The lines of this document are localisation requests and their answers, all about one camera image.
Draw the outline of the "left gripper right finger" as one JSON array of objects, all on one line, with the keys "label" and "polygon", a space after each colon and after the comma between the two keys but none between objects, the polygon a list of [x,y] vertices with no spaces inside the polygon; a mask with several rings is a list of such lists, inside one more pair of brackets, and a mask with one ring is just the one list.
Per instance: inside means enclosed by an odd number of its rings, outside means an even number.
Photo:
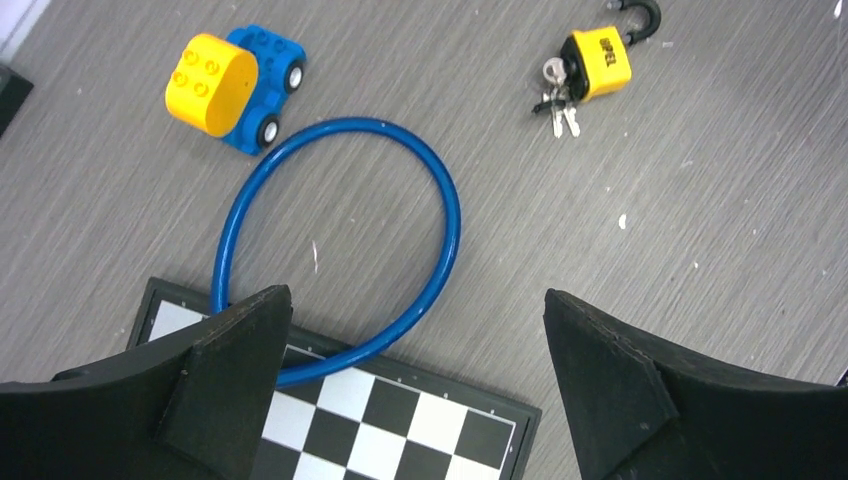
[{"label": "left gripper right finger", "polygon": [[847,391],[732,365],[560,290],[547,343],[585,479],[843,479]]}]

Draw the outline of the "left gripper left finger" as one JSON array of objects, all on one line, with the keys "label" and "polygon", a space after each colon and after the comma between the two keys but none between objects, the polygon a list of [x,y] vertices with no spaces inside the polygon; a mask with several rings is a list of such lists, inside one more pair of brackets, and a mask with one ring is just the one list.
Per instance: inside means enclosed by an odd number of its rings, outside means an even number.
[{"label": "left gripper left finger", "polygon": [[285,285],[123,353],[1,387],[5,479],[247,479],[292,319]]}]

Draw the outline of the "blue ring hoop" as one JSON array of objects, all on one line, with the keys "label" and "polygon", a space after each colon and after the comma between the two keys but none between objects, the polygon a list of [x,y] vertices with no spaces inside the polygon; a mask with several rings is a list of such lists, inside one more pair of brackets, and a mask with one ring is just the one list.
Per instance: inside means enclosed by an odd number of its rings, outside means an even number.
[{"label": "blue ring hoop", "polygon": [[411,305],[390,325],[366,342],[349,350],[305,366],[286,368],[276,378],[278,388],[309,383],[319,378],[356,367],[376,358],[408,333],[428,312],[445,288],[459,253],[461,239],[461,203],[454,181],[436,152],[410,130],[373,117],[340,117],[305,127],[283,140],[257,164],[242,185],[224,223],[210,284],[210,312],[225,310],[238,238],[250,206],[263,184],[274,171],[301,148],[324,137],[347,133],[366,133],[385,137],[405,147],[429,170],[441,195],[444,234],[438,260],[432,274]]}]

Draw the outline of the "silver key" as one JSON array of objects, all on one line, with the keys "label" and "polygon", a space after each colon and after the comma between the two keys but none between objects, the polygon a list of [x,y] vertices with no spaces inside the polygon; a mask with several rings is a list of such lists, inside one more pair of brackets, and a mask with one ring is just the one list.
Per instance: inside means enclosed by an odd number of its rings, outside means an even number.
[{"label": "silver key", "polygon": [[567,73],[564,61],[559,57],[548,59],[543,65],[542,73],[550,84],[550,89],[543,95],[543,100],[549,104],[554,136],[561,138],[565,129],[568,129],[573,138],[578,138],[581,129],[576,119],[576,108],[571,101],[570,90],[566,84]]}]

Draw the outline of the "yellow black padlock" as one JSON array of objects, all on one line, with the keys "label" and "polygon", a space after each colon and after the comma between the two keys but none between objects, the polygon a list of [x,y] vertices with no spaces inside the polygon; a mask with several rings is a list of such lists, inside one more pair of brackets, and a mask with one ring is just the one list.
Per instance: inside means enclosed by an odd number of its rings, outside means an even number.
[{"label": "yellow black padlock", "polygon": [[[649,39],[659,29],[662,11],[653,0],[610,1],[610,10],[642,8],[646,24],[638,29],[620,33],[614,26],[587,31],[574,30],[566,38],[559,54],[567,73],[566,84],[573,104],[621,90],[632,78],[628,48]],[[542,100],[533,107],[535,114],[549,110]]]}]

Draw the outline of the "black white chessboard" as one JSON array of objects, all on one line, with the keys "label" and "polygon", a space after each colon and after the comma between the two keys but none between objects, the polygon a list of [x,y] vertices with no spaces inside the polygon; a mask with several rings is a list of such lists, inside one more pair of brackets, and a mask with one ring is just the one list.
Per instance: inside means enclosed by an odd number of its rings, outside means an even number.
[{"label": "black white chessboard", "polygon": [[383,356],[277,390],[256,479],[523,476],[537,407]]}]

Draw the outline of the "blue yellow toy car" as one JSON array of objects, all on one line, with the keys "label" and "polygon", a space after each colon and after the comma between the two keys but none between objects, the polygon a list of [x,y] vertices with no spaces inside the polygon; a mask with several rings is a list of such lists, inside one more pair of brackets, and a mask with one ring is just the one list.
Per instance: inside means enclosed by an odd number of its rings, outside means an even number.
[{"label": "blue yellow toy car", "polygon": [[297,42],[259,25],[220,38],[192,37],[164,92],[175,119],[252,156],[281,130],[281,112],[303,84],[307,55]]}]

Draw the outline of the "small black square box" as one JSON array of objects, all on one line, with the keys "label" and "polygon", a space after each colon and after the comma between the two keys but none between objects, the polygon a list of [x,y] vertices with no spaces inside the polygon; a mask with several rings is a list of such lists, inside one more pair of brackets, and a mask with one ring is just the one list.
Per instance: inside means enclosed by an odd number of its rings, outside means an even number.
[{"label": "small black square box", "polygon": [[34,84],[10,66],[1,64],[0,136],[3,136],[26,99]]}]

